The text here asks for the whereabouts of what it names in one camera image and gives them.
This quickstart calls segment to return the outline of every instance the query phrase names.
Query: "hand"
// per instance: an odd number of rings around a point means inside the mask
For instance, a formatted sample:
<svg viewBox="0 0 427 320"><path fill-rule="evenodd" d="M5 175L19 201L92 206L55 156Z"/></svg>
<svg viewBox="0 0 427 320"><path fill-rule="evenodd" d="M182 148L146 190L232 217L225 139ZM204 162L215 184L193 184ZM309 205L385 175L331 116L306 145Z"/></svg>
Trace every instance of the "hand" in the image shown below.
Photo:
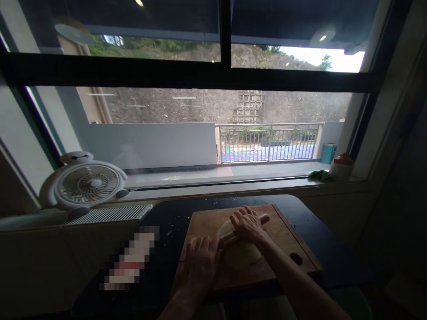
<svg viewBox="0 0 427 320"><path fill-rule="evenodd" d="M256 244L259 240L268 238L267 233L262 229L258 214L248 206L239 211L234 211L234 215L230 216L230 220L236 230L236 234L243 241Z"/></svg>
<svg viewBox="0 0 427 320"><path fill-rule="evenodd" d="M213 239L193 238L187 244L184 270L177 280L175 295L191 301L195 308L203 302L212 288L222 255L222 250L218 250L218 243L219 236L216 235Z"/></svg>

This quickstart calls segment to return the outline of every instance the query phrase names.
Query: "fan grille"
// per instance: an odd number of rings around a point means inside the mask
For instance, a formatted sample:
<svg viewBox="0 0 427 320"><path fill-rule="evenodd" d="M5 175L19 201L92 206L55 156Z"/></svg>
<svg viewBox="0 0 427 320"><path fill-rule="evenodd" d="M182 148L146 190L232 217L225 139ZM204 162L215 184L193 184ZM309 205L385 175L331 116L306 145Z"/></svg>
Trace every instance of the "fan grille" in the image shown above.
<svg viewBox="0 0 427 320"><path fill-rule="evenodd" d="M109 197L118 185L119 177L114 170L99 164L88 164L69 172L62 180L59 191L67 201L89 204Z"/></svg>

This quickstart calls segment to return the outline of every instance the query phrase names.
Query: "white bottle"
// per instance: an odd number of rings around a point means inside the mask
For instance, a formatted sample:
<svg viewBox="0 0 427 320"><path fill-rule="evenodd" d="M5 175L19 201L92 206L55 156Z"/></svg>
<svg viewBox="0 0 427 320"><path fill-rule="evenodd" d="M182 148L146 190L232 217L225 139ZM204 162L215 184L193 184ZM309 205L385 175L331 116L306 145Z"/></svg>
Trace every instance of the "white bottle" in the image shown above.
<svg viewBox="0 0 427 320"><path fill-rule="evenodd" d="M353 171L354 161L348 153L342 153L334 158L330 165L329 175L334 181L348 181Z"/></svg>

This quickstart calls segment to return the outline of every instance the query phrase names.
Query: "blue box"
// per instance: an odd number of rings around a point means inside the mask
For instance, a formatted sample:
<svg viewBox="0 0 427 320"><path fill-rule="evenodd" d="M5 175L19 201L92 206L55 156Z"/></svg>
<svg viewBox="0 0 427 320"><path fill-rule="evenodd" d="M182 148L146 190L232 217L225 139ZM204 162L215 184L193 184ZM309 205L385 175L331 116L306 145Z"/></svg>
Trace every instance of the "blue box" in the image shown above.
<svg viewBox="0 0 427 320"><path fill-rule="evenodd" d="M337 151L337 144L325 144L323 146L322 157L320 162L331 164L335 158L335 152Z"/></svg>

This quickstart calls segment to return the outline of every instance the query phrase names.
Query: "dough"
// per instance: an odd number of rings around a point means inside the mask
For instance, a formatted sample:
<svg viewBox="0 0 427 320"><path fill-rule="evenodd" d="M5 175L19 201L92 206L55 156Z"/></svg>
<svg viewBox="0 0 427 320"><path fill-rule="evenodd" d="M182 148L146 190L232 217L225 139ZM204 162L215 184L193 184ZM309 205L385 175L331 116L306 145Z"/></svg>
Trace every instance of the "dough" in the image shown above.
<svg viewBox="0 0 427 320"><path fill-rule="evenodd" d="M234 230L233 224L227 220L218 230L219 236L225 236ZM261 253L252 243L239 241L228 247L224 253L224 262L234 270L243 270L261 259Z"/></svg>

